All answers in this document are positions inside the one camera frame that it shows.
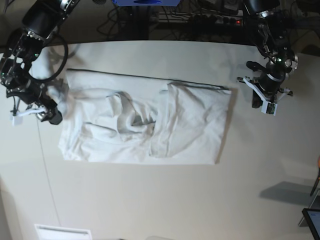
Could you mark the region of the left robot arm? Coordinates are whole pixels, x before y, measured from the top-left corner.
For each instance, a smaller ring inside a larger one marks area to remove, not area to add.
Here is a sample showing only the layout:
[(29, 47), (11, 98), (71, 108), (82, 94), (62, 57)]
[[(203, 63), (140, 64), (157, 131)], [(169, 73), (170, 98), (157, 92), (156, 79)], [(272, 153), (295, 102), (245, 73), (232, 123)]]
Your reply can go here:
[(268, 115), (275, 115), (278, 102), (292, 96), (282, 83), (297, 69), (298, 57), (292, 50), (285, 16), (278, 0), (243, 1), (243, 26), (250, 41), (267, 60), (265, 65), (247, 61), (246, 67), (259, 72), (258, 77), (243, 77), (240, 81), (252, 89), (251, 106)]

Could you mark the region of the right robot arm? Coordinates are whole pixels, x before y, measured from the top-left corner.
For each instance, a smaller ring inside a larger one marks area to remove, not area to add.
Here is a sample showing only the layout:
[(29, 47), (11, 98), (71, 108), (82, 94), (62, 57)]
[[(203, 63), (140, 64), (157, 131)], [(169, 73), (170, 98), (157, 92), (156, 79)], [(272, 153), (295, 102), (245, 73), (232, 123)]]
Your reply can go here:
[[(22, 27), (10, 34), (0, 59), (0, 84), (6, 88), (6, 97), (13, 98), (14, 121), (36, 115), (41, 122), (52, 125), (62, 122), (62, 113), (47, 95), (46, 87), (67, 63), (69, 48), (59, 31), (78, 3), (77, 0), (37, 0), (24, 15)], [(64, 49), (61, 65), (50, 77), (35, 78), (30, 73), (32, 63), (54, 39), (59, 39)]]

